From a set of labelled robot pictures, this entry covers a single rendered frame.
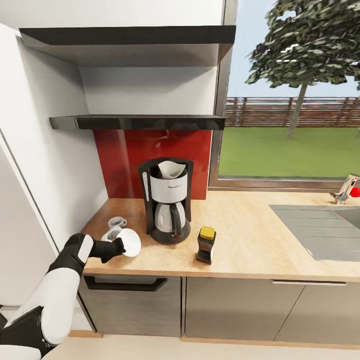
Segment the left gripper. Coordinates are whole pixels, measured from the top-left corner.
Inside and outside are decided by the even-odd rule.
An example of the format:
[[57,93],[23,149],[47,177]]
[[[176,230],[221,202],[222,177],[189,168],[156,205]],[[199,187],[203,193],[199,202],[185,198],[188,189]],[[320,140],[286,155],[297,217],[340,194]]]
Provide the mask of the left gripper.
[[112,242],[103,241],[104,250],[99,256],[102,264],[106,264],[114,256],[119,254],[124,249],[123,239],[121,237],[116,237]]

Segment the coffee cup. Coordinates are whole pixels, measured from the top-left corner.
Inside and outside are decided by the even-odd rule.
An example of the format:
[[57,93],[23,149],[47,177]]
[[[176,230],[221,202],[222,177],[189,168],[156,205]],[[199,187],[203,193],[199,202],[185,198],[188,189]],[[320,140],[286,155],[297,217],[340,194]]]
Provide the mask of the coffee cup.
[[110,227],[110,229],[112,229],[113,227],[120,227],[122,229],[126,225],[127,225],[127,220],[120,216],[113,217],[108,222],[108,226]]

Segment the saucer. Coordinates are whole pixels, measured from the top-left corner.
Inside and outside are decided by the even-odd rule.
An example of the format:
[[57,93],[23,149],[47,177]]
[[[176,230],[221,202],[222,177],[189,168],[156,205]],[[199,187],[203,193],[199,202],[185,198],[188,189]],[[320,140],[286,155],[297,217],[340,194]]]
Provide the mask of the saucer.
[[118,237],[122,238],[122,243],[124,245],[123,254],[127,257],[134,257],[141,251],[141,239],[139,235],[130,228],[123,229]]

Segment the bottle of coffee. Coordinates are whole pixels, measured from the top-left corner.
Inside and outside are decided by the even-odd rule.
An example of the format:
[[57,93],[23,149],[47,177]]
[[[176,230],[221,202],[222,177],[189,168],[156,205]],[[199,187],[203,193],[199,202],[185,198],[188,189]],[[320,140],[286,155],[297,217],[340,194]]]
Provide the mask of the bottle of coffee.
[[212,264],[214,256],[214,243],[216,239],[217,232],[214,228],[203,226],[200,229],[200,232],[197,237],[198,241],[198,252],[196,255],[196,260],[205,264]]

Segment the paper coffee filter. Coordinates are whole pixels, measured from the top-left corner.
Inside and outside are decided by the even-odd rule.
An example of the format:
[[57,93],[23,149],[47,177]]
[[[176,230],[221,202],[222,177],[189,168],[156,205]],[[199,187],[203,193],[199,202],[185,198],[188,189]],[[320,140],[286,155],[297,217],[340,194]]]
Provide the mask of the paper coffee filter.
[[166,180],[175,180],[184,171],[186,165],[172,161],[164,161],[159,163],[159,167]]

